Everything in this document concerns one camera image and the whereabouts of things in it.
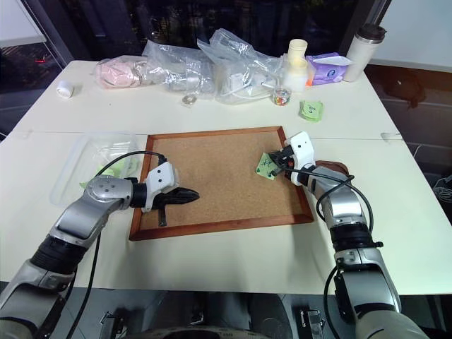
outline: black lid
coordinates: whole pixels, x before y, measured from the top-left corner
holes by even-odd
[[[358,35],[368,40],[382,40],[386,30],[374,23],[365,23],[358,30]]]

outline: plastic tray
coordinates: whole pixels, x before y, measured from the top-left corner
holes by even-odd
[[[66,164],[50,193],[50,202],[66,207],[83,194],[84,183],[90,181],[108,162],[137,150],[136,137],[129,133],[86,133],[73,145]],[[132,177],[138,172],[136,155],[120,160],[121,164],[105,174]]]

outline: cork board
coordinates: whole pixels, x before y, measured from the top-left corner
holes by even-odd
[[[312,222],[303,188],[284,178],[255,173],[263,152],[281,148],[281,126],[148,136],[146,150],[164,154],[179,173],[181,187],[200,198],[185,205],[167,205],[167,226],[158,226],[158,212],[135,209],[131,241],[179,235]],[[141,182],[157,166],[145,156]]]

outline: white table surface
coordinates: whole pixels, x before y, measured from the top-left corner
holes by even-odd
[[[80,132],[132,131],[144,148],[148,133],[282,125],[287,136],[308,131],[316,159],[344,162],[356,176],[399,293],[452,292],[452,227],[405,142],[381,139],[397,130],[364,76],[306,91],[326,104],[314,124],[297,117],[297,98],[288,107],[198,101],[187,109],[157,88],[101,90],[89,76],[93,66],[72,62],[60,78],[83,83],[81,90],[61,99],[56,79],[0,143],[1,280],[13,277],[62,213],[49,193]],[[103,231],[95,287],[321,294],[333,267],[323,222],[129,242],[131,215],[113,214]],[[92,255],[79,266],[77,286],[88,283]]]
[[[270,99],[252,104],[221,105],[198,100],[192,108],[180,105],[182,94],[160,86],[105,90],[92,75],[95,62],[72,61],[30,108],[15,131],[131,131],[174,133],[283,125],[286,135],[305,130],[312,138],[381,139],[381,133],[401,139],[370,82],[363,74],[354,83],[308,88],[278,107]],[[76,86],[66,100],[57,95],[60,80]],[[324,103],[321,124],[298,117],[299,100]]]
[[[49,193],[79,133],[13,132],[0,147],[0,278],[10,280],[62,213]],[[144,147],[145,136],[138,137]],[[403,141],[313,139],[340,160],[375,214],[374,239],[401,294],[452,292],[452,227]],[[322,222],[129,242],[132,210],[102,233],[95,287],[321,294],[333,267]],[[93,248],[78,270],[88,282]]]

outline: wooden frame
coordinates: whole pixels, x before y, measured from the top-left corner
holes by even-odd
[[[261,133],[274,131],[278,133],[278,138],[281,145],[284,145],[286,139],[283,128],[281,126],[262,127],[255,129],[232,129],[224,131],[205,131],[205,132],[192,132],[192,133],[173,133],[173,134],[158,134],[154,136],[148,136],[146,150],[153,150],[154,141],[159,139],[171,139],[171,138],[193,138],[199,136],[224,136],[242,133]],[[150,171],[151,156],[146,155],[144,157],[140,182],[143,182]],[[276,225],[290,225],[298,223],[307,223],[314,220],[311,209],[307,202],[306,195],[303,192],[303,188],[300,186],[293,186],[297,192],[299,203],[302,209],[302,214],[296,215],[275,215],[264,218],[251,218],[241,220],[228,220],[219,222],[206,222],[195,225],[183,225],[176,227],[159,227],[152,229],[141,229],[141,217],[142,212],[140,208],[136,208],[133,212],[131,230],[129,240],[146,240],[154,238],[164,237],[176,237],[180,235],[200,234],[207,232],[220,232],[226,230],[240,230],[246,228],[256,227],[268,227]]]

